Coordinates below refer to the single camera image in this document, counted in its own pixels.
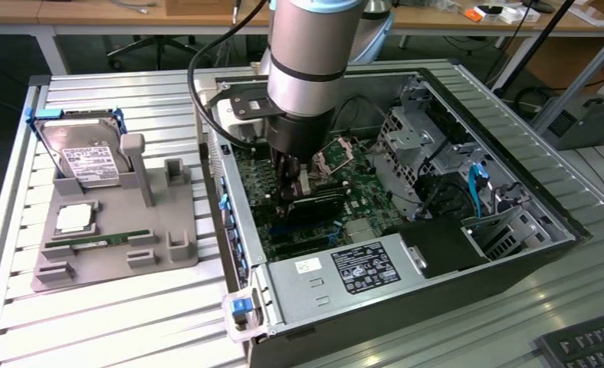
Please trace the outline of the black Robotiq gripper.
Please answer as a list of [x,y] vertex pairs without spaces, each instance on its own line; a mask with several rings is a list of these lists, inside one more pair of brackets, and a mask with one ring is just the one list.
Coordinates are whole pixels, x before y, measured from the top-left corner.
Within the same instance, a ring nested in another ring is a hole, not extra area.
[[267,118],[266,140],[280,153],[310,160],[329,136],[336,109],[312,117],[285,113]]

